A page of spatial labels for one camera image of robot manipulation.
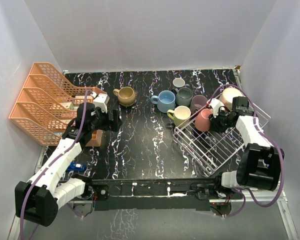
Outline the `pink mug cream inside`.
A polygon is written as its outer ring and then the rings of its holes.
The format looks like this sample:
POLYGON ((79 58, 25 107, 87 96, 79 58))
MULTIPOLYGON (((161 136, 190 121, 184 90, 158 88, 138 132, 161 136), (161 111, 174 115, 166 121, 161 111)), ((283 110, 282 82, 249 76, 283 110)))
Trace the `pink mug cream inside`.
POLYGON ((211 109, 203 109, 200 111, 200 113, 197 115, 194 126, 197 130, 201 132, 206 132, 211 127, 211 121, 209 119, 209 116, 212 114, 211 109))

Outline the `cream floral mug green inside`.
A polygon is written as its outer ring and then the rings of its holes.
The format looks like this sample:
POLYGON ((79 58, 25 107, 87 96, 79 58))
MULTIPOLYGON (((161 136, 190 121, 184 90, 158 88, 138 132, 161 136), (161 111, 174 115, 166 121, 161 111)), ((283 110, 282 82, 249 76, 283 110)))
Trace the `cream floral mug green inside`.
POLYGON ((242 92, 234 87, 227 87, 223 90, 219 96, 219 100, 226 106, 229 110, 232 110, 233 98, 243 97, 242 92))

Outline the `brown ceramic mug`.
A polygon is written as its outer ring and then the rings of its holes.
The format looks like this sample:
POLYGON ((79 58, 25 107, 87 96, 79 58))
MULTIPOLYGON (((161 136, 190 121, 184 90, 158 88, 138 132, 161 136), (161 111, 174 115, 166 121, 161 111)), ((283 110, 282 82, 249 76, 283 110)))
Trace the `brown ceramic mug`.
POLYGON ((136 101, 136 93, 134 89, 129 86, 125 86, 121 89, 114 89, 113 94, 117 96, 119 103, 124 107, 130 107, 136 101))

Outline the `yellow green mug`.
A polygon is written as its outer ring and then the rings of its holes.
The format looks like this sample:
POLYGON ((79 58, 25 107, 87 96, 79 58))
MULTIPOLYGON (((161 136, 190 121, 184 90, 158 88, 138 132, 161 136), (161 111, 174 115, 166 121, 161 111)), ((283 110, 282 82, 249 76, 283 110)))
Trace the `yellow green mug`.
POLYGON ((176 127, 182 128, 189 122, 191 110, 187 106, 180 105, 174 110, 169 109, 167 116, 173 120, 176 127))

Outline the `grey green mug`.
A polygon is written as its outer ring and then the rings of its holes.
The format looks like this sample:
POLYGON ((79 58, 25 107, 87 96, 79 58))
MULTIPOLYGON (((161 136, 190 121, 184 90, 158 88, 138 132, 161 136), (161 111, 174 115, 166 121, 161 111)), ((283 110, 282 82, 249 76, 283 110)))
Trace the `grey green mug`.
POLYGON ((193 91, 187 87, 180 88, 176 93, 176 104, 189 107, 193 98, 193 91))

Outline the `light blue mug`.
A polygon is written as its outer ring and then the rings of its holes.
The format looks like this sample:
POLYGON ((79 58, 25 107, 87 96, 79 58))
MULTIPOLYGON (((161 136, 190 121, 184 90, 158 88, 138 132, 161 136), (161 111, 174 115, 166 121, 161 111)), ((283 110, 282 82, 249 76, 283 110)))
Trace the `light blue mug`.
POLYGON ((152 104, 157 106, 157 109, 162 113, 167 113, 168 110, 173 110, 176 105, 176 96, 172 91, 164 90, 158 95, 153 95, 150 98, 152 104))

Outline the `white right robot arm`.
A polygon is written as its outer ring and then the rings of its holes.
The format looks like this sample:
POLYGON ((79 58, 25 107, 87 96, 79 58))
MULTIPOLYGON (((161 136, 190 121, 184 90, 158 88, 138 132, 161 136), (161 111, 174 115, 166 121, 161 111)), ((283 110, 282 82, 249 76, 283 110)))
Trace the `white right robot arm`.
POLYGON ((252 187, 275 190, 281 174, 279 153, 283 151, 277 150, 262 136, 259 119, 250 108, 248 98, 234 97, 232 109, 213 98, 208 102, 208 108, 212 110, 209 116, 210 130, 224 133, 229 128, 235 128, 245 147, 237 170, 222 173, 221 181, 212 187, 213 194, 223 199, 230 194, 231 188, 252 187))

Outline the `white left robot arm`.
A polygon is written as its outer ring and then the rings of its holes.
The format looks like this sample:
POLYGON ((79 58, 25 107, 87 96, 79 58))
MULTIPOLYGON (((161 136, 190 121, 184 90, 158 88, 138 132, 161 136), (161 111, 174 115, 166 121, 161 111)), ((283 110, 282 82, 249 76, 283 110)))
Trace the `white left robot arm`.
POLYGON ((70 178, 59 181, 73 160, 82 152, 97 130, 118 132, 122 125, 119 111, 103 112, 92 103, 81 103, 77 116, 67 125, 56 149, 27 182, 20 181, 14 190, 15 213, 21 221, 49 226, 61 207, 76 197, 83 200, 93 195, 87 180, 70 178))

